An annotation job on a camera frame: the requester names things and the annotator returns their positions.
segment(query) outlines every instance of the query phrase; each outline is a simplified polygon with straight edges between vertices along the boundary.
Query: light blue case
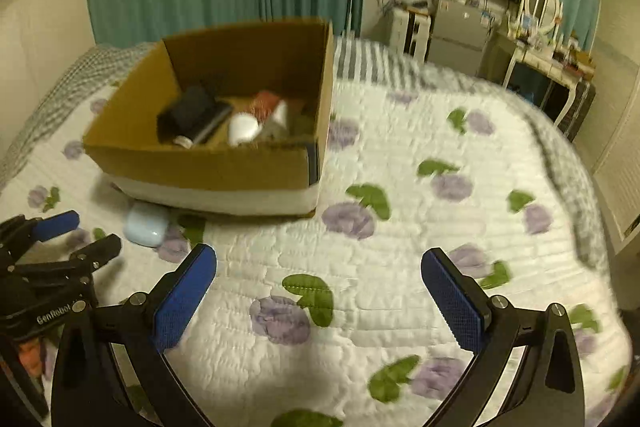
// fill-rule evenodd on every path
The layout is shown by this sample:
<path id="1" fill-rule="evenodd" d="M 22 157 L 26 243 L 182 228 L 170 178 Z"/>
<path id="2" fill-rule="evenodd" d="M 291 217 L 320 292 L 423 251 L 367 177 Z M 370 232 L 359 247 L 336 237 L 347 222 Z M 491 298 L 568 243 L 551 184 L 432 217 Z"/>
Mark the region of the light blue case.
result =
<path id="1" fill-rule="evenodd" d="M 124 237 L 142 247 L 156 248 L 162 245 L 164 233 L 169 227 L 169 209 L 159 204 L 136 201 L 124 225 Z"/>

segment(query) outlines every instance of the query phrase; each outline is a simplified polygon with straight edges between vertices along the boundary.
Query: green leaf print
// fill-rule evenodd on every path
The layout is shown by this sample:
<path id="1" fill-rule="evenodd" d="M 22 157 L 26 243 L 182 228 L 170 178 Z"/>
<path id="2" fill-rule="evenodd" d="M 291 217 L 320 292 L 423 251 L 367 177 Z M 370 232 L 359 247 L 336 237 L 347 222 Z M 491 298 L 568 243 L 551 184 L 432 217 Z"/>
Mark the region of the green leaf print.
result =
<path id="1" fill-rule="evenodd" d="M 362 185 L 351 185 L 347 188 L 347 194 L 360 200 L 361 206 L 368 206 L 376 213 L 376 215 L 386 221 L 391 217 L 391 208 L 389 208 L 385 191 L 377 185 L 368 183 Z"/>
<path id="2" fill-rule="evenodd" d="M 594 333 L 600 333 L 600 323 L 593 315 L 593 310 L 586 304 L 578 304 L 569 312 L 569 322 L 571 324 L 580 324 L 583 330 L 593 330 Z"/>
<path id="3" fill-rule="evenodd" d="M 420 362 L 418 355 L 410 355 L 385 365 L 370 378 L 367 384 L 371 397 L 382 403 L 398 400 L 400 398 L 400 384 L 410 382 L 408 375 L 418 362 Z"/>
<path id="4" fill-rule="evenodd" d="M 56 205 L 60 203 L 60 189 L 57 187 L 51 187 L 49 191 L 49 196 L 44 200 L 44 206 L 42 208 L 42 213 L 49 212 L 54 209 Z"/>
<path id="5" fill-rule="evenodd" d="M 480 281 L 480 287 L 483 290 L 497 288 L 503 284 L 507 284 L 511 280 L 511 273 L 505 261 L 496 261 L 494 263 L 494 272 Z"/>
<path id="6" fill-rule="evenodd" d="M 451 111 L 447 117 L 447 120 L 449 120 L 453 129 L 458 131 L 460 134 L 466 134 L 465 115 L 466 109 L 459 107 Z"/>
<path id="7" fill-rule="evenodd" d="M 189 241 L 191 248 L 204 242 L 204 228 L 207 220 L 194 214 L 182 214 L 178 216 L 178 225 L 183 227 L 182 235 Z"/>
<path id="8" fill-rule="evenodd" d="M 525 206 L 527 206 L 531 201 L 534 201 L 534 198 L 531 194 L 527 192 L 522 192 L 521 190 L 512 190 L 507 196 L 507 201 L 509 201 L 509 210 L 513 214 L 517 214 L 521 211 Z"/>
<path id="9" fill-rule="evenodd" d="M 285 277 L 282 285 L 288 292 L 301 296 L 298 306 L 309 308 L 311 320 L 316 326 L 326 328 L 334 320 L 334 294 L 322 279 L 298 273 Z"/>
<path id="10" fill-rule="evenodd" d="M 432 174 L 445 174 L 446 172 L 458 172 L 460 167 L 441 162 L 440 160 L 425 160 L 418 165 L 418 176 L 431 176 Z"/>
<path id="11" fill-rule="evenodd" d="M 342 421 L 309 409 L 294 409 L 271 422 L 271 427 L 340 427 Z"/>
<path id="12" fill-rule="evenodd" d="M 99 239 L 104 239 L 107 237 L 107 234 L 104 233 L 103 229 L 94 229 L 94 241 L 98 241 Z"/>
<path id="13" fill-rule="evenodd" d="M 611 379 L 609 380 L 609 384 L 607 386 L 607 391 L 615 391 L 622 384 L 623 378 L 625 378 L 626 367 L 623 365 L 619 370 L 617 370 L 613 375 L 611 375 Z"/>

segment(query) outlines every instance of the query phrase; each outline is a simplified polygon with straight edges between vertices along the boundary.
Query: refrigerator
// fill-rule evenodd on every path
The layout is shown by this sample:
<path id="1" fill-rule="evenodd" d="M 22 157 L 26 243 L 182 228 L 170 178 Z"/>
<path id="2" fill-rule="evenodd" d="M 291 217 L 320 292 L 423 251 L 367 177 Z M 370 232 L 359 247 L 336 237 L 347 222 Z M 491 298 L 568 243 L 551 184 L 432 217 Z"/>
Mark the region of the refrigerator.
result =
<path id="1" fill-rule="evenodd" d="M 427 60 L 476 76 L 489 36 L 490 22 L 489 14 L 481 8 L 440 0 L 433 20 Z"/>

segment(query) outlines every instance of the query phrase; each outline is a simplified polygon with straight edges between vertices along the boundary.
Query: purple flower print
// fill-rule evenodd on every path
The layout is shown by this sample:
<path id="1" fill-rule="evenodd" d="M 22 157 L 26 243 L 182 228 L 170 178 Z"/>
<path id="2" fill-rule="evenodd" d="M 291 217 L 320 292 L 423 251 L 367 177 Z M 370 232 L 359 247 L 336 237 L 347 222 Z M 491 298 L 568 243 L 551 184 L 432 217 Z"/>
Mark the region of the purple flower print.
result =
<path id="1" fill-rule="evenodd" d="M 322 213 L 322 221 L 330 232 L 356 239 L 371 237 L 376 229 L 371 213 L 357 203 L 332 204 Z"/>
<path id="2" fill-rule="evenodd" d="M 75 229 L 66 236 L 65 244 L 71 252 L 80 250 L 91 243 L 91 235 L 85 229 Z"/>
<path id="3" fill-rule="evenodd" d="M 360 130 L 358 123 L 350 118 L 340 118 L 329 122 L 327 145 L 332 151 L 339 151 L 356 143 Z"/>
<path id="4" fill-rule="evenodd" d="M 604 417 L 609 414 L 609 411 L 616 402 L 615 393 L 607 393 L 607 395 L 592 409 L 587 411 L 587 415 L 584 419 L 584 427 L 598 427 Z"/>
<path id="5" fill-rule="evenodd" d="M 487 263 L 484 252 L 476 245 L 466 243 L 466 245 L 451 250 L 447 255 L 462 275 L 481 279 L 492 273 L 492 268 Z"/>
<path id="6" fill-rule="evenodd" d="M 27 203 L 31 208 L 40 208 L 43 206 L 47 196 L 49 196 L 49 191 L 42 185 L 38 185 L 33 190 L 29 191 Z"/>
<path id="7" fill-rule="evenodd" d="M 474 109 L 466 114 L 466 123 L 476 134 L 490 136 L 495 132 L 495 126 L 482 112 Z"/>
<path id="8" fill-rule="evenodd" d="M 62 151 L 67 160 L 77 160 L 82 156 L 83 152 L 84 147 L 82 147 L 82 142 L 80 140 L 71 140 L 65 145 L 65 148 Z"/>
<path id="9" fill-rule="evenodd" d="M 423 363 L 411 381 L 411 391 L 425 398 L 444 400 L 465 371 L 462 360 L 441 357 Z"/>
<path id="10" fill-rule="evenodd" d="M 524 208 L 524 222 L 527 233 L 533 235 L 535 233 L 548 232 L 553 218 L 541 204 L 529 203 Z"/>
<path id="11" fill-rule="evenodd" d="M 386 97 L 389 100 L 392 100 L 393 102 L 403 103 L 404 105 L 409 105 L 416 98 L 418 98 L 414 94 L 410 94 L 410 93 L 407 93 L 407 92 L 401 92 L 401 91 L 400 92 L 390 92 L 390 93 L 387 94 Z"/>
<path id="12" fill-rule="evenodd" d="M 431 188 L 435 195 L 441 200 L 459 203 L 471 195 L 474 187 L 464 176 L 446 172 L 433 177 L 431 180 Z"/>
<path id="13" fill-rule="evenodd" d="M 164 232 L 164 240 L 169 239 L 184 239 L 180 227 L 176 225 L 169 225 L 167 227 L 166 232 Z"/>
<path id="14" fill-rule="evenodd" d="M 591 330 L 577 328 L 574 330 L 575 347 L 581 359 L 589 356 L 596 350 L 596 335 Z"/>
<path id="15" fill-rule="evenodd" d="M 98 98 L 91 103 L 91 112 L 93 114 L 100 114 L 104 109 L 104 105 L 107 103 L 106 98 Z"/>
<path id="16" fill-rule="evenodd" d="M 189 242 L 182 237 L 164 238 L 158 247 L 158 257 L 169 263 L 179 264 L 189 254 Z"/>
<path id="17" fill-rule="evenodd" d="M 287 297 L 256 299 L 249 307 L 254 332 L 274 344 L 302 344 L 309 338 L 310 324 L 305 311 Z"/>

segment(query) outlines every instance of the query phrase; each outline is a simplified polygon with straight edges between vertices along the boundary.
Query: orange object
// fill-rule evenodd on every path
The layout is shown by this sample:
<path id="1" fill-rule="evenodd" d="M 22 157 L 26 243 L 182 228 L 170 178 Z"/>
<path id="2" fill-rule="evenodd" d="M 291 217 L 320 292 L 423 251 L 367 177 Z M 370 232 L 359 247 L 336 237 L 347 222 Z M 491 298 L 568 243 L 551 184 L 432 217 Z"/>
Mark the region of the orange object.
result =
<path id="1" fill-rule="evenodd" d="M 247 112 L 252 114 L 258 123 L 265 123 L 279 103 L 280 97 L 277 94 L 263 90 L 252 100 Z"/>
<path id="2" fill-rule="evenodd" d="M 42 359 L 40 358 L 40 339 L 35 338 L 20 344 L 18 357 L 22 367 L 27 370 L 30 377 L 40 378 L 42 376 Z"/>

